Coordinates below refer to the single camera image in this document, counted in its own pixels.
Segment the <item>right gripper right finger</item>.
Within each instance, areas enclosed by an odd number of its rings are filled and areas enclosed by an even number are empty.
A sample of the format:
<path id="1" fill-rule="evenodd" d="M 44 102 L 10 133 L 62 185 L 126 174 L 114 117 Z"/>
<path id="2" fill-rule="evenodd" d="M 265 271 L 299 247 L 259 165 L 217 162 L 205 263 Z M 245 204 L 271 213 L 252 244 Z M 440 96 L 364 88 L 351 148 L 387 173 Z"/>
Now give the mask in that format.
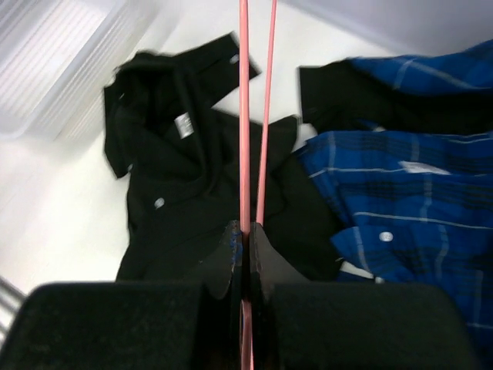
<path id="1" fill-rule="evenodd" d="M 307 280 L 250 232 L 253 369 L 478 369 L 449 297 L 424 284 Z"/>

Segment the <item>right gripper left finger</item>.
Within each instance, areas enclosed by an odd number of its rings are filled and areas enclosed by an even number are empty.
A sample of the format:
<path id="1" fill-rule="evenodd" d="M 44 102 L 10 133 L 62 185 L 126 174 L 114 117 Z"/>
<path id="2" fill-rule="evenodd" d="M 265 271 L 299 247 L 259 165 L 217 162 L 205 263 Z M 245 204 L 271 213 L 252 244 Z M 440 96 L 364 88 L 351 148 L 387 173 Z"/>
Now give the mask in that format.
<path id="1" fill-rule="evenodd" d="M 3 345 L 6 369 L 238 369 L 243 246 L 230 222 L 180 281 L 36 288 Z"/>

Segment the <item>blue plaid shirt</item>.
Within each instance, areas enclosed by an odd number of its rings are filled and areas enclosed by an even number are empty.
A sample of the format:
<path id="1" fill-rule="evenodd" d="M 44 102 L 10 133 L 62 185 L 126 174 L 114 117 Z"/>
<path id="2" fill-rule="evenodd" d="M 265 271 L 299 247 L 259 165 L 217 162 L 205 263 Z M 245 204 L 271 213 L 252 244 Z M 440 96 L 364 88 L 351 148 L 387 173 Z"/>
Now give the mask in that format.
<path id="1" fill-rule="evenodd" d="M 344 60 L 412 96 L 492 96 L 491 41 L 440 56 Z M 297 157 L 341 222 L 330 239 L 338 254 L 386 282 L 440 287 L 491 368 L 492 130 L 317 132 Z"/>

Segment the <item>black shirt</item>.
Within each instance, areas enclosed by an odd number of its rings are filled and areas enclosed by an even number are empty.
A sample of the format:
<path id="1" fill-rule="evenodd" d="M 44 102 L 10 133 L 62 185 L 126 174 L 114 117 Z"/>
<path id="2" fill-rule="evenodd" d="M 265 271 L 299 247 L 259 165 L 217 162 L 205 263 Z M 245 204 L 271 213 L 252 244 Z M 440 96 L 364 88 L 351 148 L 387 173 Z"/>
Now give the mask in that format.
<path id="1" fill-rule="evenodd" d="M 492 130 L 492 96 L 412 96 L 358 72 L 349 61 L 298 69 L 304 123 L 318 133 L 386 130 L 473 135 Z"/>
<path id="2" fill-rule="evenodd" d="M 231 34 L 176 55 L 140 52 L 105 88 L 104 152 L 116 177 L 129 178 L 118 280 L 184 278 L 238 218 L 239 120 L 215 107 L 239 85 L 238 56 Z M 263 228 L 302 275 L 330 281 L 341 225 L 293 153 L 297 134 L 294 116 L 269 126 Z"/>

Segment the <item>pink wire hanger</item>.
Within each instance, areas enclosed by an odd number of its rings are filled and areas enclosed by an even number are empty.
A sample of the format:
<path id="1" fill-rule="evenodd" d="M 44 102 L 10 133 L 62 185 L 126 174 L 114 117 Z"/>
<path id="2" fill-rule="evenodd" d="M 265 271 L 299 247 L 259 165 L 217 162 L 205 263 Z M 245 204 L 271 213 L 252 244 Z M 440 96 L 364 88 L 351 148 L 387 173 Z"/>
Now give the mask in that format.
<path id="1" fill-rule="evenodd" d="M 265 83 L 265 96 L 263 108 L 263 126 L 260 148 L 260 164 L 257 183 L 257 210 L 255 221 L 263 224 L 266 177 L 267 177 L 267 153 L 270 123 L 270 98 L 273 71 L 273 50 L 277 18 L 277 2 L 271 2 L 270 34 L 267 53 L 267 72 Z M 250 61 L 249 61 L 249 2 L 240 2 L 240 231 L 242 235 L 243 261 L 250 260 Z M 250 302 L 250 270 L 243 269 L 243 300 L 242 300 L 242 340 L 241 340 L 241 368 L 253 369 L 253 314 Z"/>

